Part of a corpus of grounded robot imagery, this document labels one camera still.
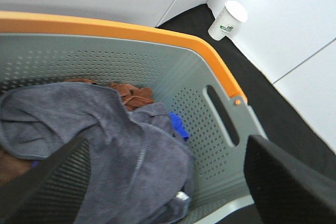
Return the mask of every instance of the blue cloth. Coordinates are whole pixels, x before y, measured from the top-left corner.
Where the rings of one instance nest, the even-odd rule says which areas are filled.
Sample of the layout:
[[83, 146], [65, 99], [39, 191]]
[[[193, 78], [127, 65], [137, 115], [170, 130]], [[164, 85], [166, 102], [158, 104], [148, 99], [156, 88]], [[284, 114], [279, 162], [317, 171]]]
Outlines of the blue cloth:
[[185, 129], [183, 125], [182, 118], [180, 118], [179, 115], [169, 112], [170, 117], [172, 118], [172, 123], [174, 129], [181, 135], [181, 137], [184, 139], [184, 141], [187, 141], [190, 137], [189, 132]]
[[39, 163], [40, 163], [40, 161], [35, 160], [35, 161], [31, 164], [31, 167], [34, 168], [34, 167], [36, 167]]

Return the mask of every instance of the laundry basket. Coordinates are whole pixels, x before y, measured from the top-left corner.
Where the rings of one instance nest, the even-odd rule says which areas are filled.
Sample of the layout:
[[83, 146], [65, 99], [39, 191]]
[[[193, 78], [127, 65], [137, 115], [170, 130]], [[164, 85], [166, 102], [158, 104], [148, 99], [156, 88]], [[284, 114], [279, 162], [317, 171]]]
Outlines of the laundry basket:
[[253, 203], [243, 174], [248, 136], [265, 136], [217, 52], [190, 35], [106, 20], [0, 12], [0, 92], [89, 78], [151, 87], [183, 118], [196, 192], [180, 223], [215, 223]]

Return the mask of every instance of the gray towel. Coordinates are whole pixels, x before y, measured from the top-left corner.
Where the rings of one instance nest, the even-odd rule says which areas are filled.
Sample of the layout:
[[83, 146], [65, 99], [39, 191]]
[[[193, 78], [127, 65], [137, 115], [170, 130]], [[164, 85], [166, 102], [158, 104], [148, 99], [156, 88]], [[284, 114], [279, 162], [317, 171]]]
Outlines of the gray towel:
[[174, 207], [160, 223], [185, 215], [190, 200], [176, 195], [193, 192], [193, 155], [163, 104], [128, 112], [115, 90], [70, 82], [10, 90], [0, 113], [0, 145], [19, 158], [44, 159], [77, 135], [89, 139], [91, 179], [76, 223], [157, 223]]

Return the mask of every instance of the black object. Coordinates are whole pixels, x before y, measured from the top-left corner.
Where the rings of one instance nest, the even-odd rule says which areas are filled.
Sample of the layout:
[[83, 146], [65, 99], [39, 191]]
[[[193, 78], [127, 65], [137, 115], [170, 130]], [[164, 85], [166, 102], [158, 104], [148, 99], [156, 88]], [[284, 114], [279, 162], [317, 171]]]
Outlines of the black object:
[[261, 136], [248, 139], [244, 173], [265, 224], [336, 223], [336, 182]]
[[0, 223], [73, 223], [90, 174], [88, 140], [77, 137], [0, 187]]
[[195, 35], [210, 43], [238, 81], [269, 139], [319, 173], [336, 180], [335, 153], [227, 37], [221, 41], [210, 37], [207, 30], [213, 21], [211, 10], [203, 4], [159, 28]]

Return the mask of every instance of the cup logo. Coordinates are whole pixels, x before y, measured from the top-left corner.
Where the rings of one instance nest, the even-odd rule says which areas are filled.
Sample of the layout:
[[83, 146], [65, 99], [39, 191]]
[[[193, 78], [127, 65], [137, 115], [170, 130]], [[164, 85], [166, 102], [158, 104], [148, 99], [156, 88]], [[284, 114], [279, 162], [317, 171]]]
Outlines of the cup logo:
[[225, 33], [231, 32], [233, 29], [235, 29], [234, 25], [227, 25], [227, 26], [221, 26], [221, 30]]

